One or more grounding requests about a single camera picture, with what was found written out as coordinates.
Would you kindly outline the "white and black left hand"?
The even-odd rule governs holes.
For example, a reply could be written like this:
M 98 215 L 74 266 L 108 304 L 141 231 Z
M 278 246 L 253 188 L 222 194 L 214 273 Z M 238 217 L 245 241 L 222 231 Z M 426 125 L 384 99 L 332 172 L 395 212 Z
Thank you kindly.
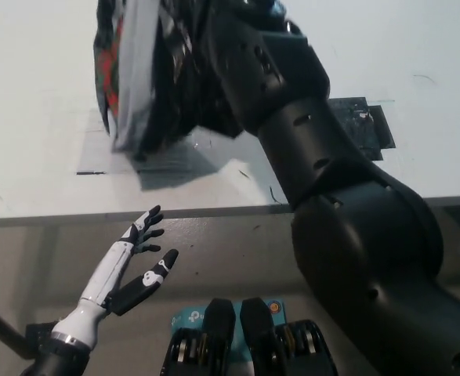
M 163 229 L 154 229 L 164 218 L 159 205 L 145 211 L 131 223 L 100 260 L 76 307 L 52 329 L 50 338 L 92 351 L 97 344 L 100 322 L 110 314 L 122 316 L 153 295 L 172 270 L 179 252 L 168 251 L 154 266 L 121 286 L 132 257 L 160 247 L 148 240 L 159 237 Z

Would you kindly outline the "black and white right hand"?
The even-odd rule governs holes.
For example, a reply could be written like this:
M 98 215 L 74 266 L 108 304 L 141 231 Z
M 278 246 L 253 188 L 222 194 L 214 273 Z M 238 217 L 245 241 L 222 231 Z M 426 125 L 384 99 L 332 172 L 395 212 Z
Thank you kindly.
M 282 1 L 234 0 L 230 7 L 237 16 L 261 31 L 301 35 L 299 27 L 287 16 Z

